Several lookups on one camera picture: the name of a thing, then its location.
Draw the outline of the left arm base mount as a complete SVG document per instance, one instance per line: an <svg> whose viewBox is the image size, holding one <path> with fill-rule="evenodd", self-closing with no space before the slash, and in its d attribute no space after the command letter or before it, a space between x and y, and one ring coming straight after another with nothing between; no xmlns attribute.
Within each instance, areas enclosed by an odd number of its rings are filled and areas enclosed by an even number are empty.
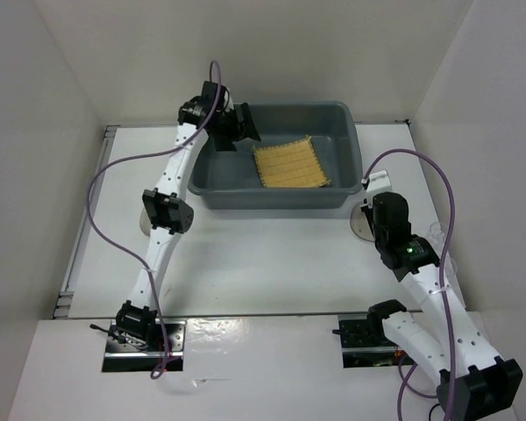
<svg viewBox="0 0 526 421"><path fill-rule="evenodd" d="M165 323L165 328L170 347L165 371L182 371L186 323L184 321ZM159 325L150 342L120 332L114 320L110 322L107 332L103 352L103 373L151 372L162 362L164 342Z"/></svg>

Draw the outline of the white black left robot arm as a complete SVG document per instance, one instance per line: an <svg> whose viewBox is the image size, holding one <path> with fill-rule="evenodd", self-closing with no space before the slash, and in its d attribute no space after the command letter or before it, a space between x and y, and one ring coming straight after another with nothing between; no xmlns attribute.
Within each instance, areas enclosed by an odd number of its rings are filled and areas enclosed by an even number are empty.
<svg viewBox="0 0 526 421"><path fill-rule="evenodd" d="M160 310L155 303L170 257L193 224L194 210L185 196L199 153L209 140L218 152L234 152L234 144L243 139L260 140L249 105L234 104L227 88L216 82L204 82L201 94L179 109L177 151L171 154L155 186L142 194L150 223L143 269L116 316L118 332L137 350L163 342L163 331L156 323Z"/></svg>

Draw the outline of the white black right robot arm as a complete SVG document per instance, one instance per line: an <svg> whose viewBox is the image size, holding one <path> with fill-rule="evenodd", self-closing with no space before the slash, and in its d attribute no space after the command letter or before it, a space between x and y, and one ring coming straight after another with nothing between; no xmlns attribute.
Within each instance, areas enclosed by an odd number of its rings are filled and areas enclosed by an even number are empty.
<svg viewBox="0 0 526 421"><path fill-rule="evenodd" d="M403 304L392 299L370 307L367 337L400 347L436 387L452 420L478 420L509 408L523 373L484 338L439 272L438 254L411 231L409 206L398 193L382 192L366 202L367 222L382 263L393 272L430 321L424 330Z"/></svg>

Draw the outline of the yellow woven placemat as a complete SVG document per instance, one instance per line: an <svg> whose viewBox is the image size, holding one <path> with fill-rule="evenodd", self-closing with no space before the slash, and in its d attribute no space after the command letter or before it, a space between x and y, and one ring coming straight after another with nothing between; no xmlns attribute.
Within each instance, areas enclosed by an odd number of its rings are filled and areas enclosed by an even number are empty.
<svg viewBox="0 0 526 421"><path fill-rule="evenodd" d="M265 188L313 189L331 183L317 158L311 136L278 146L255 147L252 151Z"/></svg>

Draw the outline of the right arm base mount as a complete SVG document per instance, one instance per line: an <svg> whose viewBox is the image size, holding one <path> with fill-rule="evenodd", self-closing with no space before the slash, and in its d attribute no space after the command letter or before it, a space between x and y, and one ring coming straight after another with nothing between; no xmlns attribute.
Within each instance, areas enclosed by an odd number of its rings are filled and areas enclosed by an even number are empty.
<svg viewBox="0 0 526 421"><path fill-rule="evenodd" d="M344 368L394 367L404 357L395 343L373 334L364 314L339 316L332 333L339 339Z"/></svg>

